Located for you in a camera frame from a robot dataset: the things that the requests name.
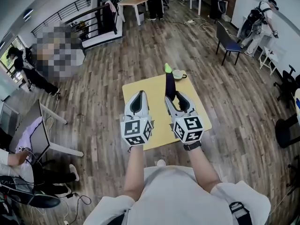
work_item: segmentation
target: white pants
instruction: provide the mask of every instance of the white pants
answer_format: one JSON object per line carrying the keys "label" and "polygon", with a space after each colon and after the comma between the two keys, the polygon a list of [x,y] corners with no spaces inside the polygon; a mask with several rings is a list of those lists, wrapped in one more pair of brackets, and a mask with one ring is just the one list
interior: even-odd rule
{"label": "white pants", "polygon": [[256,34],[255,32],[252,32],[249,37],[243,40],[242,45],[247,46],[247,44],[253,39],[252,43],[249,45],[247,49],[247,53],[254,55],[264,35],[268,35],[268,34],[263,30],[261,31],[260,34]]}

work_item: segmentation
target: glove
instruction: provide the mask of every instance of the glove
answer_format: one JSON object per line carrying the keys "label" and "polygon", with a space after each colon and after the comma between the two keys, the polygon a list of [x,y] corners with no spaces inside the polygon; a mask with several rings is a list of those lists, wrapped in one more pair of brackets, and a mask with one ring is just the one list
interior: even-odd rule
{"label": "glove", "polygon": [[274,36],[275,38],[278,38],[278,31],[277,31],[277,30],[274,30],[274,31],[272,32],[272,34],[273,34],[273,36]]}

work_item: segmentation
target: wristwatch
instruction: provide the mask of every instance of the wristwatch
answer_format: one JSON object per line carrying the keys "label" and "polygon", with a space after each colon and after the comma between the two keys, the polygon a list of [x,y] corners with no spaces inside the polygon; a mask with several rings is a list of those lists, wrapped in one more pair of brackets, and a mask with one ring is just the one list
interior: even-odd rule
{"label": "wristwatch", "polygon": [[193,150],[193,149],[195,149],[197,147],[200,147],[200,146],[201,146],[201,142],[197,141],[197,142],[195,142],[193,144],[184,144],[183,148],[184,148],[185,151],[191,151],[191,150]]}

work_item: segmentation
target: yellow table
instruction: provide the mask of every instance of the yellow table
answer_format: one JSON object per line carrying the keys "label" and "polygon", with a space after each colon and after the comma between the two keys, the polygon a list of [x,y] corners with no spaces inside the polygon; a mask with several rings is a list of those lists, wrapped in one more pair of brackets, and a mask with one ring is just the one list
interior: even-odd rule
{"label": "yellow table", "polygon": [[[207,131],[211,129],[210,119],[208,118],[189,77],[183,78],[175,83],[176,90],[186,94],[195,103],[196,111],[203,120],[204,130]],[[154,121],[154,129],[148,144],[144,145],[144,150],[179,141],[179,138],[175,138],[174,132],[171,129],[171,117],[165,106],[165,75],[126,84],[122,89],[125,103],[140,90],[144,90],[147,94],[149,113]],[[177,98],[175,99],[174,104],[179,109]]]}
{"label": "yellow table", "polygon": [[148,0],[123,0],[121,2],[118,2],[119,12],[120,12],[123,22],[125,22],[125,18],[124,18],[124,14],[123,14],[124,6],[133,6],[135,8],[135,16],[136,16],[137,24],[140,26],[141,21],[140,21],[140,17],[139,17],[139,11],[137,10],[137,5],[145,3],[146,11],[148,11],[147,1]]}

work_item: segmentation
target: white shirt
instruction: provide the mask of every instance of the white shirt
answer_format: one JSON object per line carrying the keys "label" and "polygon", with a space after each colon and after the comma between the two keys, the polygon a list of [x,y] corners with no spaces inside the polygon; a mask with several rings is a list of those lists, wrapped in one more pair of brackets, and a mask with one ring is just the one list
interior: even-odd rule
{"label": "white shirt", "polygon": [[20,166],[8,165],[8,152],[0,149],[0,176],[21,177],[28,183],[33,183],[33,172],[30,164]]}
{"label": "white shirt", "polygon": [[235,225],[229,209],[232,202],[244,204],[253,225],[264,225],[268,218],[268,198],[243,181],[220,183],[208,193],[197,184],[192,168],[149,167],[144,171],[145,188],[137,202],[125,195],[103,197],[83,225],[106,225],[124,213],[122,225]]}
{"label": "white shirt", "polygon": [[[261,8],[261,10],[264,10],[266,8],[270,8],[270,6],[269,6],[269,4],[267,2],[262,2],[260,8]],[[273,17],[273,11],[272,10],[268,10],[268,11],[264,12],[264,16],[265,16],[266,20],[267,20],[267,18],[272,19],[272,17]],[[270,26],[267,25],[267,24],[262,24],[262,30],[265,33],[268,33],[270,35],[272,34],[272,30],[271,30]]]}

